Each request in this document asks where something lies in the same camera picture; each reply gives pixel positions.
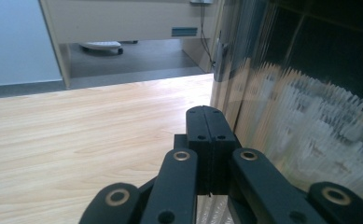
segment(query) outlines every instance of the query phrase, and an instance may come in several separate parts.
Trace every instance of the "screw hole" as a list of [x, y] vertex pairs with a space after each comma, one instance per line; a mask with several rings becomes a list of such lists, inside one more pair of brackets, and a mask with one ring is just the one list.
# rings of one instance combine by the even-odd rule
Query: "screw hole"
[[321, 192], [328, 201], [339, 205], [348, 205], [351, 202], [350, 197], [340, 189], [331, 187], [323, 188]]
[[291, 220], [294, 223], [297, 223], [297, 224], [304, 224], [307, 221], [307, 218], [303, 213], [296, 212], [296, 211], [292, 211], [291, 213], [289, 213], [289, 217], [291, 218]]
[[177, 151], [173, 157], [178, 161], [186, 161], [189, 159], [190, 155], [186, 151]]
[[119, 206], [129, 200], [130, 193], [126, 189], [114, 189], [105, 196], [105, 202], [109, 206]]
[[254, 161], [258, 158], [257, 154], [251, 151], [244, 151], [240, 154], [240, 156], [247, 161]]
[[168, 224], [175, 221], [175, 214], [171, 211], [161, 212], [158, 216], [159, 223]]

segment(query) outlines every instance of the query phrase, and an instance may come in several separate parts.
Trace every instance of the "wooden table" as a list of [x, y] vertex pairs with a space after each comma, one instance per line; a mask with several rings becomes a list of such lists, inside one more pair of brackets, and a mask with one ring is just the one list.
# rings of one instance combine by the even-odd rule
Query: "wooden table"
[[212, 75], [0, 99], [0, 223], [78, 223], [103, 187], [154, 177]]

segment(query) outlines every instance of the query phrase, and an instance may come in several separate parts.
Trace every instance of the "floor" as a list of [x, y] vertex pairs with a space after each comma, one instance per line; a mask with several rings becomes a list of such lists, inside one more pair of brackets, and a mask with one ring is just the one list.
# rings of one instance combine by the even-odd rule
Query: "floor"
[[[122, 42], [121, 55], [116, 50], [84, 51], [79, 44], [69, 47], [71, 90], [204, 74], [177, 39]], [[51, 91], [65, 91], [63, 82], [1, 86], [0, 98]]]

